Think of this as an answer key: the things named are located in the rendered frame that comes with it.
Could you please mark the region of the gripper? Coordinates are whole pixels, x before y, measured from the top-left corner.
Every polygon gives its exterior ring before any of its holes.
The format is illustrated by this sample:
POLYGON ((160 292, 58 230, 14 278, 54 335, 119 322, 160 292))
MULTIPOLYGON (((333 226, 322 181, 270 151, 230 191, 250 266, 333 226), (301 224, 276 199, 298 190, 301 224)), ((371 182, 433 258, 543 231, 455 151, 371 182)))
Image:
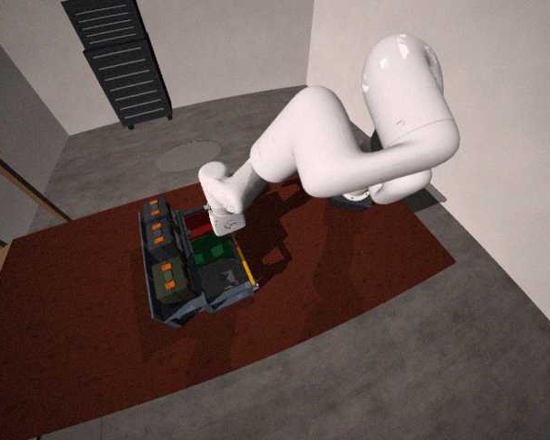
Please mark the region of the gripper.
POLYGON ((233 241, 233 238, 231 236, 231 232, 234 232, 235 238, 237 239, 238 236, 238 229, 244 227, 247 224, 247 220, 244 216, 244 213, 242 214, 225 214, 225 215, 218 215, 210 212, 209 209, 209 216, 211 220, 211 224, 213 227, 213 233, 217 236, 223 236, 226 235, 228 239, 231 239, 231 242, 233 241))

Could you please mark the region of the red bin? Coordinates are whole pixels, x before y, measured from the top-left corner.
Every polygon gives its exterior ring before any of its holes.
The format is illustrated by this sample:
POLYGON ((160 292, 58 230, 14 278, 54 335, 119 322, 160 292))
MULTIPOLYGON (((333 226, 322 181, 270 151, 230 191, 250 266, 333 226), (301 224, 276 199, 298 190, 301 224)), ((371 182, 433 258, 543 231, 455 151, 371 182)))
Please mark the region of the red bin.
POLYGON ((209 217, 209 212, 202 211, 184 218, 187 230, 192 231, 192 236, 189 236, 190 241, 213 234, 213 227, 209 217))

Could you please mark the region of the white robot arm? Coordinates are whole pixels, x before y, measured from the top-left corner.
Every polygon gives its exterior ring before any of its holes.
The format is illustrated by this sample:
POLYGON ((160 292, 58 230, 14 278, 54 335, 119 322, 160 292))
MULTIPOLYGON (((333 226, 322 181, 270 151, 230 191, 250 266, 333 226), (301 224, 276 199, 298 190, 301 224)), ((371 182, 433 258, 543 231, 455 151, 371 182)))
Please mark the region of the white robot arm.
POLYGON ((304 190, 318 198, 343 194, 360 201, 370 194, 377 204, 391 204, 427 186, 431 169, 460 144, 435 52, 415 36, 388 36, 369 52, 361 81, 376 128, 372 137, 359 145, 337 95, 321 85, 306 87, 252 146, 251 162, 232 176, 220 161, 200 168, 204 209, 242 214, 269 182, 297 172, 304 190))

